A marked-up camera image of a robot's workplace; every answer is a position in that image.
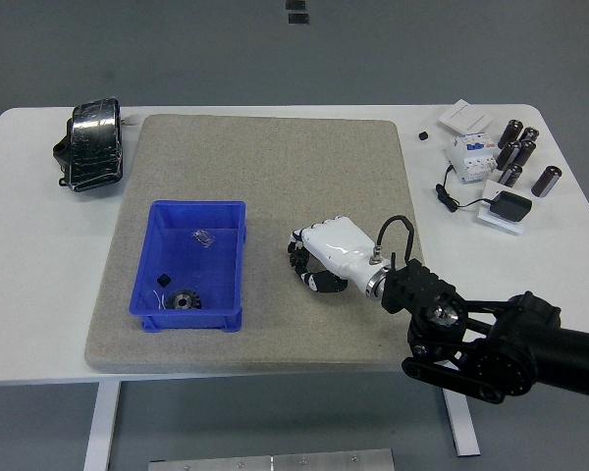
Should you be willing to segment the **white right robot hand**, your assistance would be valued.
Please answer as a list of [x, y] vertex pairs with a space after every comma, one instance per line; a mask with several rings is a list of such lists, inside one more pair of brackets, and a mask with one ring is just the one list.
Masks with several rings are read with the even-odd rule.
[[315, 292], [340, 292], [354, 283], [366, 297], [382, 298], [390, 261], [348, 217], [292, 232], [288, 253], [297, 275]]

